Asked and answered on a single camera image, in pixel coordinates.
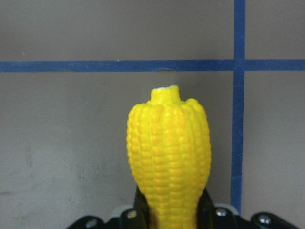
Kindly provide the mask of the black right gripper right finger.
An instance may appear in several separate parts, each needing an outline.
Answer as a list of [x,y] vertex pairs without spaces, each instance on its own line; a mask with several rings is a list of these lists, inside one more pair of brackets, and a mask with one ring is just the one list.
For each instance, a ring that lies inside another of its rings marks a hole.
[[235,207],[225,203],[214,203],[205,189],[197,207],[199,229],[237,229]]

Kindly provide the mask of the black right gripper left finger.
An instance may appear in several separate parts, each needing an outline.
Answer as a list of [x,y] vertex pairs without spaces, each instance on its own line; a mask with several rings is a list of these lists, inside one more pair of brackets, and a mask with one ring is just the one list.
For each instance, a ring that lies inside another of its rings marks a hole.
[[119,216],[120,229],[148,229],[149,210],[144,194],[136,188],[133,206]]

